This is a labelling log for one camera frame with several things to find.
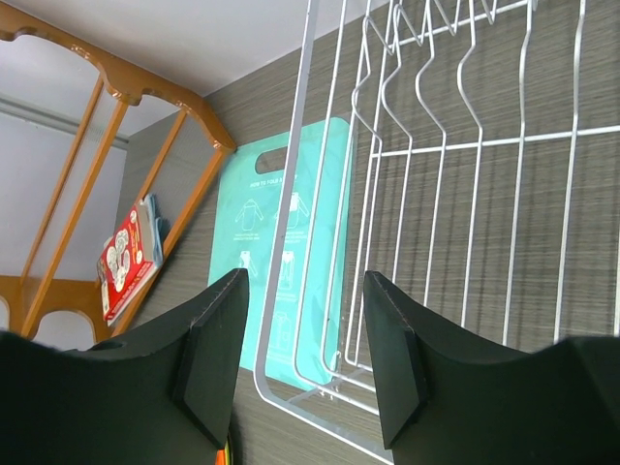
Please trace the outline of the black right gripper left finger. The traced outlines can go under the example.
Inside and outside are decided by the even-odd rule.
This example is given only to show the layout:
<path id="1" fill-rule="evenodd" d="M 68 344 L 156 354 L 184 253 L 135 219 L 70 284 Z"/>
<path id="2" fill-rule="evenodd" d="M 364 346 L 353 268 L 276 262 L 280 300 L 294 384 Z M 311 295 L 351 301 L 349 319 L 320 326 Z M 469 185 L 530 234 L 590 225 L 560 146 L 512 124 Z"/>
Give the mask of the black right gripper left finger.
<path id="1" fill-rule="evenodd" d="M 249 277 L 230 270 L 188 301 L 85 351 L 1 334 L 5 464 L 215 464 L 232 441 Z"/>

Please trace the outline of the orange plate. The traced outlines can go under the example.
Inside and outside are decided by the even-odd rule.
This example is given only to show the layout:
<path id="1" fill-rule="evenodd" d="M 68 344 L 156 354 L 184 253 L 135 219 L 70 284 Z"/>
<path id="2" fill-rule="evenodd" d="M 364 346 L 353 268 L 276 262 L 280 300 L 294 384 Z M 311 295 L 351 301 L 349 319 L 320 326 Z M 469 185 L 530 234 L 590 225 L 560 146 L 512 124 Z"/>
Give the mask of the orange plate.
<path id="1" fill-rule="evenodd" d="M 215 465 L 227 465 L 227 464 L 228 464 L 227 452 L 224 449 L 220 449 L 216 455 Z"/>

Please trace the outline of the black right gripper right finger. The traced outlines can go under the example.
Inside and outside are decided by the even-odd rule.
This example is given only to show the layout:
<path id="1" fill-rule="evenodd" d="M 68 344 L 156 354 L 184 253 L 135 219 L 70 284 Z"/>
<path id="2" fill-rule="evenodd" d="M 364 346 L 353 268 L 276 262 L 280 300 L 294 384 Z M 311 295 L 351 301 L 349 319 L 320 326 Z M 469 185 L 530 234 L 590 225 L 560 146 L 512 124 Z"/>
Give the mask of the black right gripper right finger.
<path id="1" fill-rule="evenodd" d="M 386 276 L 364 276 L 383 443 L 397 464 L 615 464 L 619 341 L 533 353 L 465 329 Z"/>

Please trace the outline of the lime green plate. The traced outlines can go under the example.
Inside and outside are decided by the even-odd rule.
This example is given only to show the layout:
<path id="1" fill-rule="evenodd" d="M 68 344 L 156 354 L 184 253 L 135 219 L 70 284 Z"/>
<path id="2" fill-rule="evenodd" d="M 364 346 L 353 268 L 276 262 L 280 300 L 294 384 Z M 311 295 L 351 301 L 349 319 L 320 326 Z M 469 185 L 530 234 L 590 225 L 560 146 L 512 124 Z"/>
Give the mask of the lime green plate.
<path id="1" fill-rule="evenodd" d="M 226 465 L 233 465 L 233 449 L 232 449 L 231 438 L 227 439 L 225 449 L 224 449 L 224 457 L 225 457 Z"/>

